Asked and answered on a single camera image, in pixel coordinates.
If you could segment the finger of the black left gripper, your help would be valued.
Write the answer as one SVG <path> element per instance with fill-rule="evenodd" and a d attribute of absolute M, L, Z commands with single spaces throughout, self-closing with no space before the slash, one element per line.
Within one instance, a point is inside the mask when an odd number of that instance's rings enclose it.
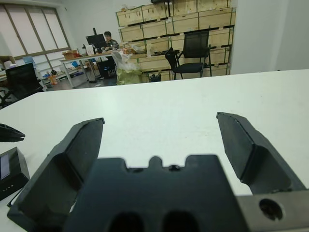
<path fill-rule="evenodd" d="M 0 137 L 1 143 L 14 143 L 14 142 L 20 142 L 23 140 L 24 140 L 24 137 L 6 137 L 6 136 Z"/>
<path fill-rule="evenodd" d="M 1 138 L 24 138 L 24 133 L 14 129 L 8 125 L 0 124 L 0 137 Z"/>

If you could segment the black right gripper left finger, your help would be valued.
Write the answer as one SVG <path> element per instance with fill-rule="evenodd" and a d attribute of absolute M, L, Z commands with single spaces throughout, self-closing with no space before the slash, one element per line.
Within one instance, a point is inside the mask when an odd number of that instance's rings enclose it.
<path fill-rule="evenodd" d="M 103 118 L 78 123 L 47 155 L 7 217 L 28 232 L 60 232 L 97 160 Z"/>

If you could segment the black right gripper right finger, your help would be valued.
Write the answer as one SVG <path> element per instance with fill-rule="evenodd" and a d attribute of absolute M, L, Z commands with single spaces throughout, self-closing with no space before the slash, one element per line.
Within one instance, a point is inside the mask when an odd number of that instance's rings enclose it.
<path fill-rule="evenodd" d="M 216 116 L 229 162 L 252 194 L 306 190 L 271 142 L 245 117 L 218 112 Z"/>

